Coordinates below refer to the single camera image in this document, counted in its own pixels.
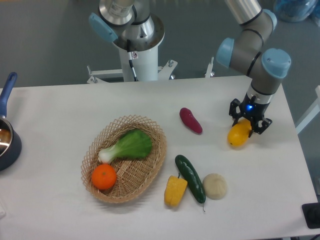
saucepan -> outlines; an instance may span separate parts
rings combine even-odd
[[[18,75],[9,74],[0,95],[0,171],[10,167],[19,157],[22,144],[7,117],[7,102]]]

green cucumber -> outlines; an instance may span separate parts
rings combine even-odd
[[[188,187],[194,198],[198,203],[204,204],[206,201],[205,189],[194,166],[192,166],[191,162],[183,155],[177,155],[174,161],[181,175],[188,182]]]

blue led light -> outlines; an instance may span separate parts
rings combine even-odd
[[[252,105],[247,105],[247,106],[246,106],[246,110],[247,110],[247,111],[250,111],[252,108],[253,108]]]

purple sweet potato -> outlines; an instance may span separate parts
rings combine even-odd
[[[197,121],[197,119],[194,117],[194,115],[188,108],[181,108],[180,118],[183,124],[187,126],[190,130],[192,130],[196,134],[202,134],[202,127],[200,123]]]

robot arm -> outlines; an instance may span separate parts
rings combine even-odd
[[[243,101],[234,99],[229,109],[229,115],[234,119],[233,126],[241,117],[250,121],[250,137],[253,132],[262,134],[272,123],[265,118],[265,112],[288,73],[291,59],[281,49],[260,52],[277,25],[277,18],[271,11],[262,10],[257,0],[225,2],[242,27],[242,32],[237,39],[226,38],[222,42],[216,59],[220,64],[252,79]]]
[[[158,45],[165,30],[150,13],[150,0],[100,0],[98,15],[92,13],[89,23],[119,49],[125,82],[158,80]]]

